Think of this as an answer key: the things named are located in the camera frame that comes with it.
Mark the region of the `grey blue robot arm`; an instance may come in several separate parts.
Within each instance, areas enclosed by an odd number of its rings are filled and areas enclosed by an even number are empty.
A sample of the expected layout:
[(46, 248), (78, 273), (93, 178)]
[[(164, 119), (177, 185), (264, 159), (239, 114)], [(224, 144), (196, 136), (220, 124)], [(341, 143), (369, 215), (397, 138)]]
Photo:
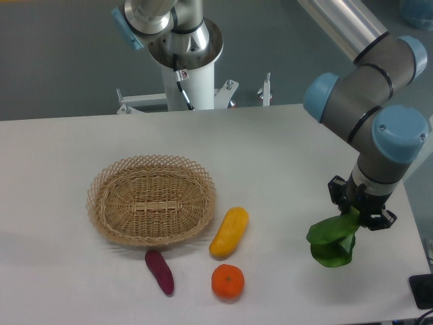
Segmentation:
[[(348, 179), (328, 184), (343, 212), (360, 212), (370, 230), (392, 226), (386, 201), (417, 158), (428, 133), (415, 109), (386, 106), (425, 69), (425, 47), (413, 37), (393, 37), (360, 1), (303, 1), (303, 8), (357, 67), (345, 78), (326, 73), (307, 89), (304, 109), (359, 152)], [(168, 109), (228, 108), (235, 83), (214, 89), (214, 63), (223, 50), (219, 28), (201, 1), (125, 1), (114, 23), (133, 49), (148, 48), (164, 78)]]

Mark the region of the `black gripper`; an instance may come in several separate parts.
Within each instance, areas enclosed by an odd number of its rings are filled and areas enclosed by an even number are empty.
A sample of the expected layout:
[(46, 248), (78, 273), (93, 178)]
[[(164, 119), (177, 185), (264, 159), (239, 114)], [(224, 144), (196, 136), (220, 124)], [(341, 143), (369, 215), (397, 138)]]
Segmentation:
[(384, 209), (386, 196), (374, 196), (366, 192), (366, 185), (356, 186), (336, 175), (327, 184), (331, 201), (341, 213), (358, 211), (360, 226), (371, 231), (385, 230), (393, 226), (397, 216)]

